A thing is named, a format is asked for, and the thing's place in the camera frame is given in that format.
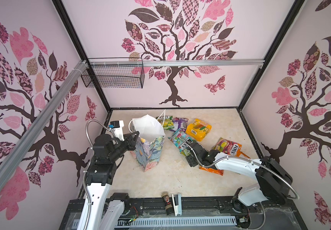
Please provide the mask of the floral paper bag white inside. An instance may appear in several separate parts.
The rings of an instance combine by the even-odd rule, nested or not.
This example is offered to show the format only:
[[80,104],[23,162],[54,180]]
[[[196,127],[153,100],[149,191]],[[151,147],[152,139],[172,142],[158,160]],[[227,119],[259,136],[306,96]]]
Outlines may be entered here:
[[154,168],[160,161],[165,140],[164,123],[165,111],[158,117],[145,115],[129,122],[129,131],[139,132],[135,150],[131,150],[130,153],[143,172]]

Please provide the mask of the orange corn chips bag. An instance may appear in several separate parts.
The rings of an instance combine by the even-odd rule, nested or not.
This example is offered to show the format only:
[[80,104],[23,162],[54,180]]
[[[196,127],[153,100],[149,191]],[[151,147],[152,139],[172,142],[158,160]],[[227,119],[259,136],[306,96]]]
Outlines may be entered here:
[[219,170],[219,169],[205,168],[205,167],[202,167],[202,166],[200,166],[199,169],[210,172],[210,173],[218,174],[218,175],[221,175],[221,176],[224,175],[224,171]]

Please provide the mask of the green Fox's spring tea bag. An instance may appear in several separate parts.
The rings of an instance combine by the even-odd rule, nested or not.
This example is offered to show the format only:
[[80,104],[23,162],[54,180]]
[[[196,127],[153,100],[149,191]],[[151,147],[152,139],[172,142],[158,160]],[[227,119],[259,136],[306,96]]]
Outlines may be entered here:
[[186,129],[179,128],[169,139],[179,149],[182,155],[187,157],[191,154],[188,145],[194,143],[195,140],[191,136],[186,134]]

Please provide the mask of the Fox's fruits oval candy bag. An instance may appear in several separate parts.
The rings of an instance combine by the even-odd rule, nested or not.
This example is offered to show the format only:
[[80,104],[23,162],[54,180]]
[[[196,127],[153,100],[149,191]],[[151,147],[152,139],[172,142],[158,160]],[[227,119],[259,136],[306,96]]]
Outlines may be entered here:
[[217,143],[212,147],[213,150],[217,150],[219,152],[223,152],[225,154],[236,156],[236,157],[242,157],[249,159],[250,157],[247,156],[242,152],[242,145],[233,142],[224,138],[219,138]]

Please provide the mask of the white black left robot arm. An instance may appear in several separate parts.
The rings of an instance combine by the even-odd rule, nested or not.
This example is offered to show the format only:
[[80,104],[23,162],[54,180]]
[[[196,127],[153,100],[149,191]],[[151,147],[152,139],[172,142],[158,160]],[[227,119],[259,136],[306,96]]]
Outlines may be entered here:
[[79,230],[113,230],[123,212],[129,209],[127,193],[114,193],[107,210],[104,206],[118,168],[116,161],[125,152],[136,149],[139,134],[138,131],[125,134],[124,140],[109,134],[95,139],[94,156],[83,180],[86,200],[77,227]]

